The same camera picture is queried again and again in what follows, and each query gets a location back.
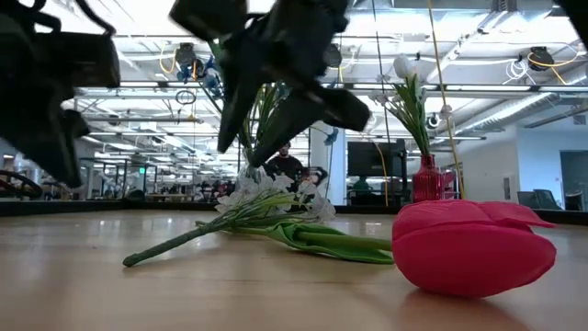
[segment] desk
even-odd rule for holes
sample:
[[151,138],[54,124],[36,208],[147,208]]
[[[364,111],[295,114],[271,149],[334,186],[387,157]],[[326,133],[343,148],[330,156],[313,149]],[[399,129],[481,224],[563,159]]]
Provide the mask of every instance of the desk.
[[171,202],[182,202],[192,200],[192,195],[187,194],[148,194],[145,196],[147,201],[165,201],[169,199]]
[[[134,252],[216,214],[106,211],[0,218],[0,320],[10,331],[548,331],[588,323],[588,230],[538,230],[559,249],[538,282],[485,301],[417,291],[394,267],[210,234],[126,269]],[[391,217],[329,225],[388,237]]]

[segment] chair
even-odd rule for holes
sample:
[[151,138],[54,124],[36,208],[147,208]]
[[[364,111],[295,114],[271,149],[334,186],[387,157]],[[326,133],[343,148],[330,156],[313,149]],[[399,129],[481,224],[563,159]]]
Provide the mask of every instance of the chair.
[[537,194],[537,200],[539,201],[539,207],[543,210],[550,211],[561,211],[561,207],[553,198],[553,193],[548,189],[533,189]]
[[566,211],[583,211],[583,192],[566,194]]
[[516,192],[516,196],[518,198],[518,203],[520,205],[526,206],[530,209],[541,209],[541,206],[539,205],[539,200],[537,199],[537,193],[528,191],[518,191]]

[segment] white pillar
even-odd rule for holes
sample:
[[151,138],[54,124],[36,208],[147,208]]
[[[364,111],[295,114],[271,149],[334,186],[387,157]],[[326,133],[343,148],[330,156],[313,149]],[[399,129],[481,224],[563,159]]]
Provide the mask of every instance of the white pillar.
[[331,146],[325,146],[326,133],[333,133],[333,127],[318,121],[311,128],[311,166],[320,166],[329,172],[329,177],[318,187],[322,196],[327,196],[334,206],[346,205],[347,162],[345,160],[347,142],[345,130],[338,129],[337,140]]

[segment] man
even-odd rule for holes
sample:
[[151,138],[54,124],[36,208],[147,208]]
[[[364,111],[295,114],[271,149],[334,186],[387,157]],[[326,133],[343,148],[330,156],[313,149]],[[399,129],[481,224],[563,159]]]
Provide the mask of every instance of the man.
[[360,176],[359,180],[353,185],[353,191],[357,195],[368,194],[371,191],[371,187],[368,184],[368,178]]
[[294,156],[289,154],[290,143],[282,146],[277,150],[278,155],[267,163],[269,166],[277,169],[279,174],[284,174],[292,180],[297,180],[296,175],[303,170],[302,163]]

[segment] computer monitor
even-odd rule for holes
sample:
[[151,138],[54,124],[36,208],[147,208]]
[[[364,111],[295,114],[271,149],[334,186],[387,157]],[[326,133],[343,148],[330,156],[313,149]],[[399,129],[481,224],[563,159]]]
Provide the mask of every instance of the computer monitor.
[[[402,168],[406,167],[406,158],[401,157],[406,155],[404,140],[390,144],[378,143],[378,147],[384,156],[386,175],[402,177]],[[374,143],[347,143],[347,175],[384,177],[382,157],[378,147]]]

